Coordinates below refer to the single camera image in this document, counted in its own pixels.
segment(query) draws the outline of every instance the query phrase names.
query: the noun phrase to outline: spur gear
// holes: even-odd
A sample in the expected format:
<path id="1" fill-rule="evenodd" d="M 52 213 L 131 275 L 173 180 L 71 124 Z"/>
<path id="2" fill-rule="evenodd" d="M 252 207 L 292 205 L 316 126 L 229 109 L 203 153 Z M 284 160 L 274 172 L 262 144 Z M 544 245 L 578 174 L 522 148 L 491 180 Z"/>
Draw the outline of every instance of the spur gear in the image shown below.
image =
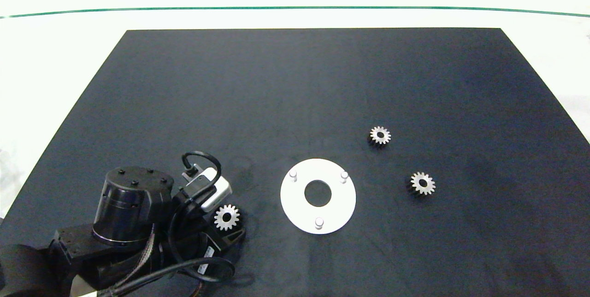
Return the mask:
<path id="1" fill-rule="evenodd" d="M 225 214 L 230 215 L 229 220 L 224 220 L 223 216 Z M 215 212 L 215 216 L 213 217 L 215 221 L 215 226 L 219 230 L 231 230 L 234 226 L 238 225 L 238 221 L 240 221 L 240 213 L 238 213 L 238 209 L 234 205 L 224 205 L 223 207 L 219 207 L 219 211 Z"/>
<path id="2" fill-rule="evenodd" d="M 383 147 L 391 140 L 391 134 L 385 127 L 375 126 L 369 133 L 369 143 L 373 146 Z"/>
<path id="3" fill-rule="evenodd" d="M 410 186 L 413 191 L 420 196 L 432 194 L 436 188 L 436 186 L 434 186 L 434 181 L 432 181 L 432 177 L 429 177 L 428 174 L 423 172 L 417 172 L 412 175 Z"/>

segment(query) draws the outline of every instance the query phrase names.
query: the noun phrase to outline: black mat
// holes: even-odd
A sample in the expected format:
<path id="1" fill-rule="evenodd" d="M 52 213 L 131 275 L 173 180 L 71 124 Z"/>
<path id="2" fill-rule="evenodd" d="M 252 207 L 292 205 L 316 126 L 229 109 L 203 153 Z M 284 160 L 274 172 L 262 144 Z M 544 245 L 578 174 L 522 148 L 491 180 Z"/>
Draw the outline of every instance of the black mat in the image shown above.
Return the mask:
<path id="1" fill-rule="evenodd" d="M 392 131 L 384 150 L 371 127 Z M 90 223 L 105 173 L 211 152 L 248 213 L 236 282 L 211 296 L 583 296 L 590 145 L 501 30 L 127 32 L 0 226 L 42 246 Z M 286 218 L 284 175 L 330 159 L 357 203 L 316 236 Z M 433 196 L 405 188 L 416 171 Z M 137 296 L 188 295 L 163 279 Z"/>

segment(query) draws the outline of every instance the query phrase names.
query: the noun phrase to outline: black motor cylinder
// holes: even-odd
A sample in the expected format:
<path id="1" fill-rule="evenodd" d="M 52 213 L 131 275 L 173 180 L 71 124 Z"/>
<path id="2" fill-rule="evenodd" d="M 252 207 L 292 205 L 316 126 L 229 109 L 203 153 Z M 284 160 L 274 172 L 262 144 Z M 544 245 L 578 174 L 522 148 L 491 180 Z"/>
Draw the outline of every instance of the black motor cylinder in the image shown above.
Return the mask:
<path id="1" fill-rule="evenodd" d="M 143 167 L 120 167 L 106 175 L 92 227 L 95 238 L 114 246 L 144 243 L 152 224 L 171 214 L 172 177 Z"/>

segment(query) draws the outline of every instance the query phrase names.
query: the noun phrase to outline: white circular plate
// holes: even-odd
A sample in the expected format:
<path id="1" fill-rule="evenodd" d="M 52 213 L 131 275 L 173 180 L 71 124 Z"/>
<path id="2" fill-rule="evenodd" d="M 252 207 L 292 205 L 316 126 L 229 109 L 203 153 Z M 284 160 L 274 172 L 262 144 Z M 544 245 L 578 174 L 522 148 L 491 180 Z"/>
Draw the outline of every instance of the white circular plate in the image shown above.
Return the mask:
<path id="1" fill-rule="evenodd" d="M 322 181 L 331 190 L 330 201 L 316 207 L 305 198 L 309 182 Z M 352 217 L 356 191 L 348 173 L 339 165 L 324 159 L 308 159 L 297 163 L 281 185 L 283 211 L 299 229 L 310 234 L 329 234 L 342 228 Z"/>

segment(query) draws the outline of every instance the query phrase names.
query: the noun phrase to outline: gear center hole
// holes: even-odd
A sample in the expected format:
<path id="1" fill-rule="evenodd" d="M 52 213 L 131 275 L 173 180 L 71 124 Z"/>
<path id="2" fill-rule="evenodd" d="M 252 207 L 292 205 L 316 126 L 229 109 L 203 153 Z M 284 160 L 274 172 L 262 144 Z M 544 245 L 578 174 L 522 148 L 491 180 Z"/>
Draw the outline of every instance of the gear center hole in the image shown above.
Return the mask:
<path id="1" fill-rule="evenodd" d="M 325 206 L 331 199 L 330 186 L 318 180 L 309 182 L 305 186 L 305 199 L 312 206 Z"/>

